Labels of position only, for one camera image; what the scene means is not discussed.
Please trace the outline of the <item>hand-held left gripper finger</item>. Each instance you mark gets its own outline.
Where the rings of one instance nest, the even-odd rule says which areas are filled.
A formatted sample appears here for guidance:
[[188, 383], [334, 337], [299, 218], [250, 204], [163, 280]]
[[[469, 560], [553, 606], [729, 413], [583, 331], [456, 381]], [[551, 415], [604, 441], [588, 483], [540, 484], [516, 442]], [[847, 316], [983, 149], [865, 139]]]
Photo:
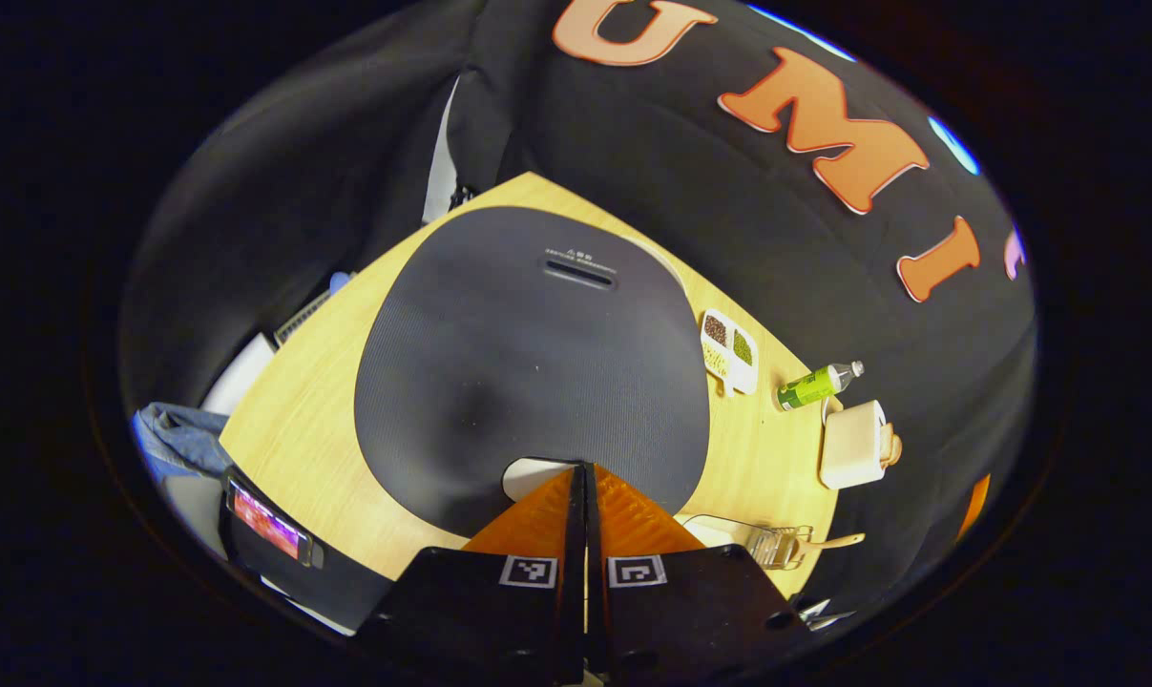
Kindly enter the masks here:
[[588, 592], [592, 660], [612, 684], [759, 681], [814, 636], [746, 548], [707, 548], [594, 465]]
[[423, 548], [358, 644], [411, 684], [577, 684], [588, 465], [570, 465], [467, 548]]

